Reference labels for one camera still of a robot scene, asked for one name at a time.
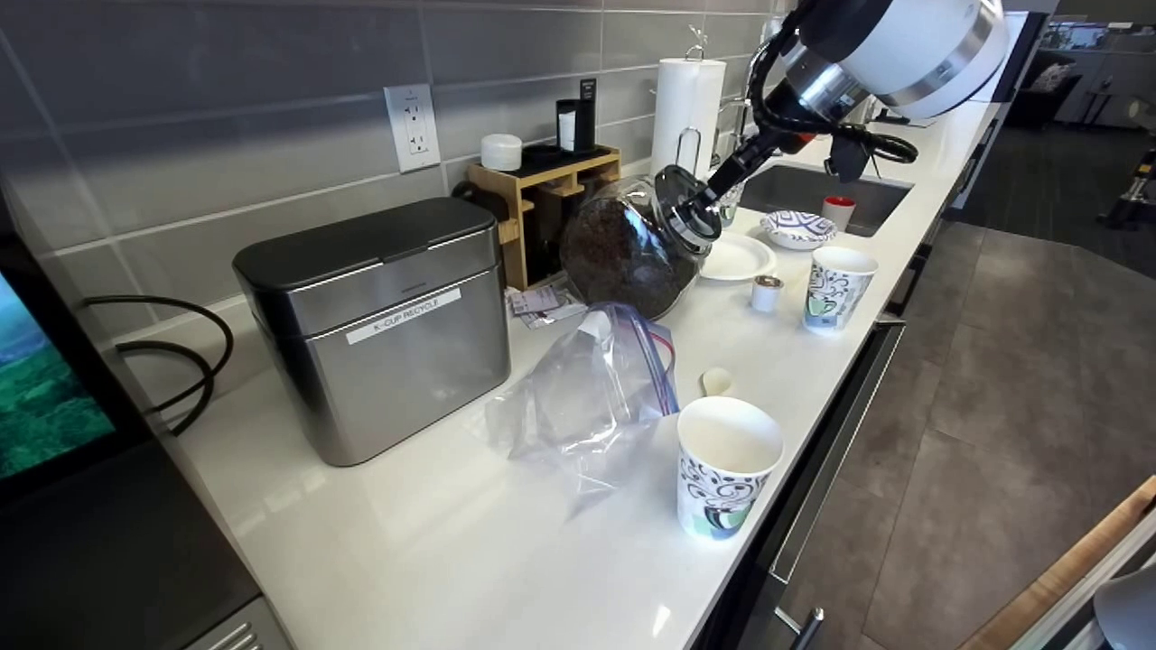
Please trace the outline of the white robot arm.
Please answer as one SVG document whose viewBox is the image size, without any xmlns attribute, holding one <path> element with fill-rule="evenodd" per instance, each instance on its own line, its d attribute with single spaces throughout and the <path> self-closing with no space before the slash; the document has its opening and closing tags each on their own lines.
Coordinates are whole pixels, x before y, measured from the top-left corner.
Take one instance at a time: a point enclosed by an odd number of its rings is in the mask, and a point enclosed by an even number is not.
<svg viewBox="0 0 1156 650">
<path fill-rule="evenodd" d="M 914 164 L 910 141 L 848 128 L 844 117 L 865 99 L 905 120 L 954 111 L 997 75 L 1005 46 L 1001 0 L 798 0 L 751 55 L 756 135 L 708 176 L 708 199 L 721 199 L 772 153 L 798 153 L 813 135 Z"/>
</svg>

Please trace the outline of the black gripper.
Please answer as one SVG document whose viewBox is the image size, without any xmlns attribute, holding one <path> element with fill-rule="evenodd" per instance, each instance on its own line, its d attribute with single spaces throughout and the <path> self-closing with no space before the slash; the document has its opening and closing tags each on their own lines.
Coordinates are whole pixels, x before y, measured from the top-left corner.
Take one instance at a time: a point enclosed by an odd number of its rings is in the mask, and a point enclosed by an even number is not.
<svg viewBox="0 0 1156 650">
<path fill-rule="evenodd" d="M 816 135 L 833 138 L 828 171 L 838 180 L 855 180 L 868 161 L 873 156 L 873 138 L 868 129 L 842 128 L 810 111 L 787 85 L 772 86 L 763 103 L 756 103 L 751 120 L 756 120 L 756 135 L 708 176 L 708 191 L 714 199 L 738 187 L 747 173 L 756 173 L 778 153 L 787 153 L 787 156 L 801 153 Z"/>
</svg>

